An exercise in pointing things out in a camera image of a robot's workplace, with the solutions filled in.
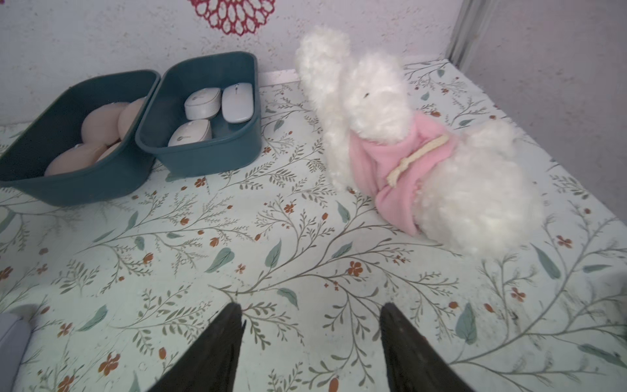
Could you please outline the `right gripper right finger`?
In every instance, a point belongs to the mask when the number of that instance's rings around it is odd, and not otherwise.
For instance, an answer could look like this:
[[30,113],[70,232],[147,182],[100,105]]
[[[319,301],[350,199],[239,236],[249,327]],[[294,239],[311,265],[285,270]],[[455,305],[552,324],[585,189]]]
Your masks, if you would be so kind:
[[390,391],[473,391],[395,304],[382,306],[379,325]]

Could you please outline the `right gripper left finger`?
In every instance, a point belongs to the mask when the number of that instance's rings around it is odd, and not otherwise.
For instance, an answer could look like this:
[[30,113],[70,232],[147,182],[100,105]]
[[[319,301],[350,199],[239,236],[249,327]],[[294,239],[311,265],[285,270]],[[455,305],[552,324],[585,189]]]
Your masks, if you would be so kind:
[[241,305],[227,304],[150,392],[232,392],[245,327]]

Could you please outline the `purple mouse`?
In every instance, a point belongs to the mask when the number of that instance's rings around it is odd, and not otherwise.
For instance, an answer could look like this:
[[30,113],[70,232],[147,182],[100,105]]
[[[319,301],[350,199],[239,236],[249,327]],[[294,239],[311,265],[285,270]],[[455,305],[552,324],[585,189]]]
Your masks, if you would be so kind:
[[1,392],[11,392],[29,344],[31,327],[11,313],[1,314]]

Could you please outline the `white mouse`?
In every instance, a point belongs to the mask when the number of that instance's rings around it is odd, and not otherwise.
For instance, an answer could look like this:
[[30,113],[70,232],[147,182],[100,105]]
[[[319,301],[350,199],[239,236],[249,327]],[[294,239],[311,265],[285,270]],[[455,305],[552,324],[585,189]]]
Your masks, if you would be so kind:
[[251,83],[236,83],[222,93],[221,109],[226,122],[248,122],[255,111],[254,91]]
[[212,139],[212,127],[208,119],[186,122],[172,134],[168,147],[189,145]]
[[221,108],[220,88],[204,88],[191,94],[184,103],[185,115],[189,121],[213,119]]

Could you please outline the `teal storage box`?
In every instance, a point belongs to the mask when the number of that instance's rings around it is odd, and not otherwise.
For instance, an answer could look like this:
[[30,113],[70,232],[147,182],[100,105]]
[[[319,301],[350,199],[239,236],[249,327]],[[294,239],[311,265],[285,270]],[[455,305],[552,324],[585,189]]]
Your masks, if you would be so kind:
[[57,207],[130,194],[154,158],[135,142],[154,70],[90,78],[61,94],[1,156],[1,186]]
[[[250,119],[232,123],[225,111],[209,120],[211,137],[168,145],[175,131],[189,122],[184,102],[203,88],[241,88],[250,84]],[[261,100],[258,64],[250,52],[226,52],[184,60],[163,76],[136,133],[137,145],[157,158],[173,176],[191,177],[244,168],[261,153]]]

